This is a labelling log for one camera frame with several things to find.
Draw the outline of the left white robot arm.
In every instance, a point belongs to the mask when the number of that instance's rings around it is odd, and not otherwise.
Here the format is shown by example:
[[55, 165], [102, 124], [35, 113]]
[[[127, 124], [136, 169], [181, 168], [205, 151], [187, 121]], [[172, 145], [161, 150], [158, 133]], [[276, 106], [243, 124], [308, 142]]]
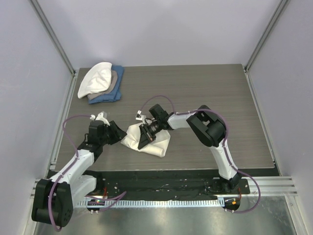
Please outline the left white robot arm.
[[65, 227], [77, 203], [90, 192], [100, 195], [104, 183], [86, 170], [103, 152], [104, 145], [120, 142], [126, 132], [114, 121], [94, 120], [72, 159], [49, 179], [41, 179], [35, 189], [31, 218], [35, 222]]

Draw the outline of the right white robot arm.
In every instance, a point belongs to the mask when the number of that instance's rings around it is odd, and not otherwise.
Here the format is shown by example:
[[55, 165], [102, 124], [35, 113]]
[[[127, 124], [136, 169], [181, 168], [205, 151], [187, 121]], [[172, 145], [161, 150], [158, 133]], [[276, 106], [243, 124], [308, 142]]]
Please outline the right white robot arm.
[[156, 140], [163, 130], [191, 128], [198, 140], [209, 147], [217, 163], [221, 188], [233, 193], [242, 178], [238, 172], [227, 146], [227, 127], [225, 121], [209, 107], [202, 105], [198, 109], [185, 113], [167, 113], [159, 104], [149, 109], [153, 117], [151, 123], [139, 126], [140, 139], [138, 149], [142, 149]]

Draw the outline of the white cloth napkin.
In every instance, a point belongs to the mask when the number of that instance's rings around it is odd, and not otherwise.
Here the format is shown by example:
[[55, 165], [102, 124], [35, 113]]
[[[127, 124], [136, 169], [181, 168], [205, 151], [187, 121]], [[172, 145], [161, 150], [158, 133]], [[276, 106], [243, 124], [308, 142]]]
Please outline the white cloth napkin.
[[167, 130], [162, 130], [156, 134], [156, 140], [147, 144], [142, 149], [138, 149], [140, 130], [139, 126], [142, 124], [137, 123], [130, 125], [127, 130], [126, 137], [121, 141], [121, 144], [137, 152], [143, 152], [157, 157], [164, 157], [170, 142], [170, 134]]

